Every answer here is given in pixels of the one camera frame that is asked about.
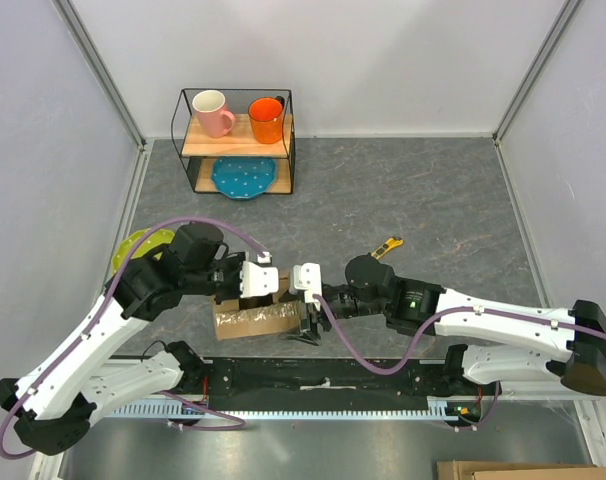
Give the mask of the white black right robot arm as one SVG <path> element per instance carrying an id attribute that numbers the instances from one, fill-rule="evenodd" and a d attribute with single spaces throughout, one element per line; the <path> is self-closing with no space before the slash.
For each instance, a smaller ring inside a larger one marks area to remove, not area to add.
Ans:
<path id="1" fill-rule="evenodd" d="M 545 308 L 485 300 L 400 277 L 370 255 L 350 260 L 345 279 L 325 285 L 319 265 L 304 263 L 293 267 L 290 290 L 302 294 L 325 328 L 339 318 L 381 314 L 388 328 L 414 341 L 424 335 L 487 341 L 449 348 L 440 377 L 452 393 L 474 384 L 556 378 L 573 392 L 606 397 L 606 316 L 594 302 Z"/>

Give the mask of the yellow utility knife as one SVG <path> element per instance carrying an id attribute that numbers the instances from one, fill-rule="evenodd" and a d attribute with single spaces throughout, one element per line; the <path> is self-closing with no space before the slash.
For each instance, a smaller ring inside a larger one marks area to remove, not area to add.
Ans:
<path id="1" fill-rule="evenodd" d="M 390 251 L 402 246 L 404 240 L 399 236 L 391 236 L 387 240 L 385 240 L 381 245 L 376 247 L 370 255 L 379 260 L 385 255 L 387 255 Z"/>

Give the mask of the brown cardboard express box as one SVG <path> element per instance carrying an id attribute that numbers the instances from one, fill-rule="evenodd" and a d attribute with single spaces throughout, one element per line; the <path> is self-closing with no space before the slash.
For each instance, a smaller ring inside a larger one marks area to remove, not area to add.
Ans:
<path id="1" fill-rule="evenodd" d="M 211 301 L 216 339 L 281 334 L 297 327 L 301 311 L 297 299 L 282 301 L 289 293 L 289 273 L 279 272 L 279 289 L 264 297 Z"/>

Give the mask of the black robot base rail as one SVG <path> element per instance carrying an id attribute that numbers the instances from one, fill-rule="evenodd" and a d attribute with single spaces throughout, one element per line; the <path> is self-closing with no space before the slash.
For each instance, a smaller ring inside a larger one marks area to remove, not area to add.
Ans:
<path id="1" fill-rule="evenodd" d="M 353 359 L 214 357 L 170 392 L 203 394 L 216 411 L 329 414 L 424 410 L 430 397 L 491 400 L 502 388 L 419 360 L 383 376 Z"/>

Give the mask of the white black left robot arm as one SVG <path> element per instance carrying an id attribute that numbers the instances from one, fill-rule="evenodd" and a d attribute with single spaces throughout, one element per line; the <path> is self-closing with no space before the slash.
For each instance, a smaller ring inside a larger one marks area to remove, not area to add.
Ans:
<path id="1" fill-rule="evenodd" d="M 185 296 L 252 298 L 279 287 L 268 249 L 218 220 L 173 218 L 122 245 L 119 268 L 76 329 L 31 372 L 0 380 L 0 406 L 7 412 L 0 424 L 1 457 L 62 453 L 132 401 L 173 389 L 194 392 L 205 364 L 184 341 L 115 374 L 98 370 Z"/>

